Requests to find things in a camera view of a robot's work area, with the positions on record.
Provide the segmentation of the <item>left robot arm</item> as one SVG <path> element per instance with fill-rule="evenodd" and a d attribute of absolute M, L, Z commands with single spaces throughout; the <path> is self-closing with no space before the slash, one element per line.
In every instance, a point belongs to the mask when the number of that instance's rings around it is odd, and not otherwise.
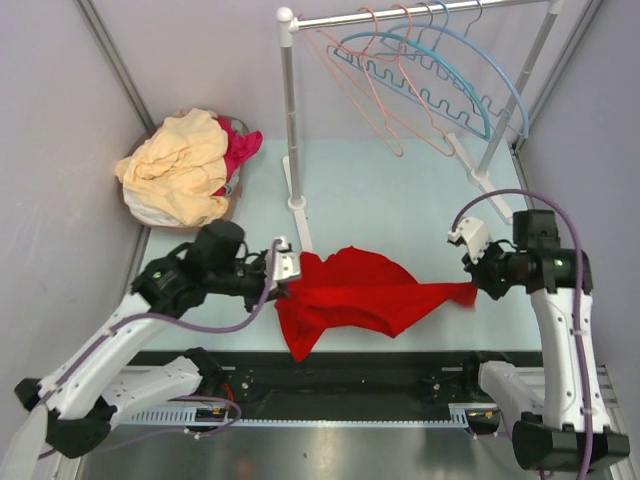
<path fill-rule="evenodd" d="M 223 335 L 247 328 L 263 306 L 283 299 L 301 276 L 301 260 L 290 242 L 277 237 L 258 253 L 246 247 L 236 223 L 215 220 L 191 242 L 149 262 L 133 280 L 119 306 L 67 362 L 42 379 L 25 378 L 14 392 L 29 412 L 43 420 L 27 448 L 36 459 L 45 453 L 37 441 L 69 459 L 100 445 L 127 415 L 164 401 L 195 395 L 207 400 L 221 387 L 216 363 L 202 349 L 192 349 L 149 372 L 136 387 L 119 386 L 117 375 L 142 348 L 170 326 Z M 247 318 L 230 326 L 189 323 L 184 315 L 209 295 L 240 297 Z"/>

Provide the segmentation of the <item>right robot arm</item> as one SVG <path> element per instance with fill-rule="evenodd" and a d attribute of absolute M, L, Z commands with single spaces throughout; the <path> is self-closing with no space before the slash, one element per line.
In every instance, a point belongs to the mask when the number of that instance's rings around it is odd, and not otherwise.
<path fill-rule="evenodd" d="M 589 264 L 562 248 L 550 210 L 514 213 L 512 231 L 514 248 L 506 251 L 483 221 L 467 217 L 448 240 L 465 247 L 465 271 L 492 299 L 524 287 L 540 333 L 544 393 L 538 395 L 506 360 L 464 372 L 462 391 L 473 401 L 495 402 L 522 469 L 579 476 L 607 469 L 629 456 L 630 443 L 613 430 L 598 382 Z"/>

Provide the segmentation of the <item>red t shirt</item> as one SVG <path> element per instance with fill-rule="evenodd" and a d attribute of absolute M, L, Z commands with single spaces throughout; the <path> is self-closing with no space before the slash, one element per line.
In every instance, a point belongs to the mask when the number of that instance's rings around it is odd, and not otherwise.
<path fill-rule="evenodd" d="M 353 246 L 321 259 L 300 255 L 299 280 L 276 302 L 284 341 L 293 359 L 305 360 L 323 333 L 356 327 L 395 338 L 447 302 L 475 306 L 470 282 L 420 283 L 400 264 Z"/>

